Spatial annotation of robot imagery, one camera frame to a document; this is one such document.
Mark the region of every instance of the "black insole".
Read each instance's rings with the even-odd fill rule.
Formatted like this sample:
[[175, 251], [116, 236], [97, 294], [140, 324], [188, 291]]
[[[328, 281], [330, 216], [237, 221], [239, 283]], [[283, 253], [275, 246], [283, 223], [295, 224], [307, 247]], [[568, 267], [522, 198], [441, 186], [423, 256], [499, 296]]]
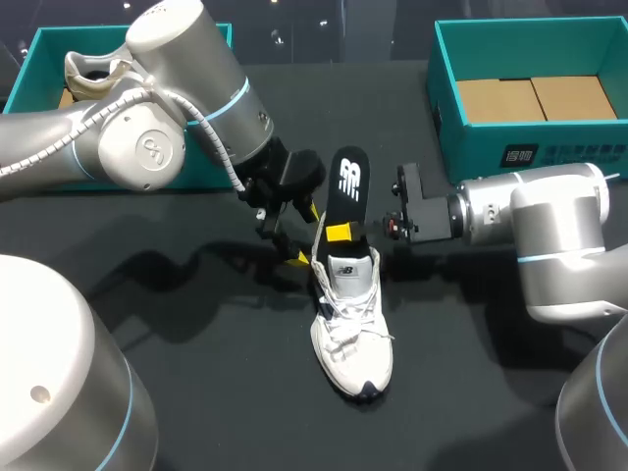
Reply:
[[[357, 222], [364, 225], [369, 199], [371, 167], [369, 157], [359, 147], [348, 146], [334, 156], [328, 173], [329, 196], [325, 228]], [[327, 268], [327, 257], [363, 258], [370, 254], [366, 237], [357, 241], [329, 243], [327, 234], [319, 242], [318, 259]]]

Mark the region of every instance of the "cable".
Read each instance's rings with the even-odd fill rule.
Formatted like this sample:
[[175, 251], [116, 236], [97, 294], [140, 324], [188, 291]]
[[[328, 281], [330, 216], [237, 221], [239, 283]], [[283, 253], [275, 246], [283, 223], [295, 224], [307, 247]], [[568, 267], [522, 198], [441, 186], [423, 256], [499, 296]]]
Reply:
[[[198, 124], [203, 128], [203, 131], [205, 132], [205, 134], [207, 134], [209, 139], [212, 141], [212, 144], [216, 148], [216, 151], [218, 152], [218, 155], [220, 156], [220, 159], [225, 166], [225, 170], [227, 171], [227, 175], [229, 175], [229, 179], [231, 180], [235, 191], [244, 191], [244, 185], [237, 177], [236, 171], [234, 170], [234, 165], [229, 158], [229, 154], [227, 153], [223, 142], [220, 140], [220, 137], [218, 137], [211, 125], [207, 122], [203, 114], [190, 101], [186, 100], [182, 96], [172, 91], [165, 91], [168, 97], [173, 99], [180, 107], [185, 108], [194, 117], [194, 120], [197, 121]], [[42, 160], [47, 159], [52, 154], [59, 152], [64, 147], [77, 140], [79, 136], [86, 133], [89, 129], [93, 128], [99, 123], [102, 123], [105, 118], [107, 118], [112, 113], [117, 111], [124, 111], [138, 103], [148, 101], [150, 100], [151, 95], [152, 91], [146, 90], [144, 88], [135, 88], [133, 90], [129, 90], [128, 92], [126, 92], [125, 96], [110, 104], [109, 106], [107, 106], [107, 108], [103, 108], [99, 112], [93, 114], [83, 123], [80, 123], [75, 130], [72, 130], [68, 134], [64, 135], [63, 137], [55, 141], [52, 145], [46, 147], [44, 150], [41, 150], [36, 154], [33, 154], [30, 157], [16, 162], [15, 164], [12, 164], [10, 166], [0, 167], [0, 179], [2, 177], [6, 177], [7, 175], [25, 170], [35, 164], [38, 164]]]
[[234, 165], [232, 164], [232, 159], [229, 158], [229, 154], [223, 145], [222, 140], [216, 134], [211, 125], [207, 122], [203, 114], [196, 108], [191, 102], [183, 98], [182, 96], [176, 94], [173, 91], [165, 90], [166, 95], [169, 98], [175, 100], [175, 102], [182, 108], [185, 108], [194, 118], [195, 121], [198, 121], [198, 124], [203, 128], [207, 136], [210, 138], [214, 147], [216, 147], [216, 151], [220, 159], [223, 161], [223, 165], [225, 166], [225, 170], [227, 171], [227, 175], [229, 175], [229, 180], [232, 181], [232, 185], [234, 186], [235, 191], [241, 192], [244, 191], [244, 185], [237, 177], [236, 171], [234, 170]]

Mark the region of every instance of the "blue ring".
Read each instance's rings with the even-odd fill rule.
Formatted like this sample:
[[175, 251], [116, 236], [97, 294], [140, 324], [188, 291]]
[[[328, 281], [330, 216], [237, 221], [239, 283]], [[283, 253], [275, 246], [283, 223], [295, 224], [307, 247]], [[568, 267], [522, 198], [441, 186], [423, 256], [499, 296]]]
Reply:
[[131, 376], [131, 367], [129, 366], [129, 363], [126, 358], [125, 358], [125, 363], [127, 364], [127, 371], [129, 372], [129, 388], [130, 388], [129, 408], [127, 409], [127, 417], [125, 417], [125, 423], [122, 425], [122, 429], [120, 429], [120, 434], [118, 434], [118, 437], [116, 438], [114, 445], [111, 447], [109, 454], [105, 456], [105, 459], [102, 460], [102, 463], [100, 463], [100, 465], [96, 468], [96, 471], [102, 471], [104, 467], [107, 466], [107, 463], [112, 458], [112, 456], [116, 454], [116, 450], [118, 449], [118, 446], [120, 446], [120, 442], [122, 441], [122, 438], [125, 435], [125, 431], [127, 430], [127, 426], [129, 425], [129, 420], [131, 419], [131, 409], [133, 405], [133, 379]]
[[[230, 100], [229, 103], [227, 103], [225, 106], [223, 106], [222, 108], [220, 108], [219, 110], [216, 110], [214, 113], [207, 115], [205, 117], [205, 119], [207, 121], [213, 120], [214, 118], [218, 118], [220, 115], [222, 115], [223, 113], [225, 113], [226, 111], [228, 111], [232, 106], [234, 106], [237, 101], [244, 95], [244, 93], [246, 93], [248, 91], [248, 77], [246, 78], [246, 80], [244, 81], [244, 85], [242, 86], [242, 88], [239, 90], [239, 92], [237, 93], [237, 95]], [[187, 123], [190, 126], [193, 125], [197, 125], [198, 122], [197, 121], [190, 121], [189, 123]]]
[[541, 260], [560, 260], [561, 258], [573, 257], [574, 255], [580, 255], [581, 257], [586, 257], [587, 255], [595, 255], [597, 253], [606, 252], [605, 247], [593, 247], [593, 248], [583, 248], [580, 250], [570, 250], [568, 252], [556, 252], [556, 253], [547, 253], [543, 255], [528, 255], [527, 257], [519, 257], [517, 258], [517, 262], [519, 263], [529, 263], [529, 262], [539, 262]]
[[86, 170], [86, 169], [84, 169], [84, 168], [82, 167], [82, 165], [80, 164], [79, 157], [77, 156], [77, 146], [76, 146], [76, 144], [77, 144], [77, 142], [76, 142], [75, 140], [73, 140], [73, 141], [72, 141], [72, 153], [73, 153], [73, 154], [74, 154], [74, 156], [75, 156], [75, 160], [77, 161], [77, 165], [80, 167], [80, 169], [82, 170], [82, 172], [83, 172], [84, 174], [86, 174], [86, 175], [87, 175], [88, 177], [90, 177], [92, 180], [96, 180], [96, 179], [95, 179], [92, 175], [90, 175], [90, 174], [87, 172], [87, 170]]
[[608, 339], [608, 337], [610, 337], [610, 334], [612, 334], [612, 331], [610, 331], [610, 333], [608, 333], [608, 335], [604, 337], [604, 340], [602, 340], [602, 343], [600, 344], [600, 350], [598, 350], [598, 359], [596, 360], [596, 383], [598, 384], [598, 394], [600, 395], [602, 408], [606, 413], [608, 422], [610, 422], [612, 428], [615, 429], [615, 432], [617, 433], [621, 441], [623, 441], [624, 444], [628, 446], [628, 437], [626, 437], [626, 435], [621, 430], [621, 427], [619, 427], [619, 424], [613, 417], [612, 412], [610, 411], [610, 407], [608, 406], [608, 402], [606, 401], [606, 396], [604, 395], [604, 389], [602, 387], [602, 350], [604, 350], [604, 345], [606, 344], [606, 340]]

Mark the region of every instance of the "black table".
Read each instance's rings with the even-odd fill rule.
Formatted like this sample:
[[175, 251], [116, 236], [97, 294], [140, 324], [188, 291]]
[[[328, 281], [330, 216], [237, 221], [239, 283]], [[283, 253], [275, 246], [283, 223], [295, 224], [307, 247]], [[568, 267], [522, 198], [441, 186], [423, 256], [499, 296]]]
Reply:
[[[396, 208], [397, 164], [420, 161], [429, 195], [449, 190], [425, 71], [247, 68], [286, 145], [328, 163], [343, 145], [366, 150], [372, 220]], [[627, 210], [617, 184], [608, 248], [628, 241]], [[313, 238], [292, 208], [287, 219], [293, 235]], [[277, 265], [232, 193], [38, 196], [0, 205], [0, 221], [3, 253], [66, 276], [114, 333], [155, 404], [156, 471], [563, 469], [555, 401], [611, 325], [532, 321], [509, 247], [405, 250], [375, 237], [395, 362], [388, 393], [358, 406], [314, 355], [306, 271]]]

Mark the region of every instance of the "cardboard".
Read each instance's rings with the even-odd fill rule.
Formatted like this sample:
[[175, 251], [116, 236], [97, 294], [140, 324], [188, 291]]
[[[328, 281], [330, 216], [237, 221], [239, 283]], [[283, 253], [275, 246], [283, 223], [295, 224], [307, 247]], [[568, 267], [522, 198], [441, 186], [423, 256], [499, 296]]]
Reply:
[[597, 76], [532, 78], [548, 121], [616, 120]]
[[457, 85], [469, 123], [546, 120], [529, 80], [465, 80]]
[[67, 88], [63, 89], [61, 94], [61, 101], [59, 101], [59, 109], [67, 108], [75, 102], [74, 97]]

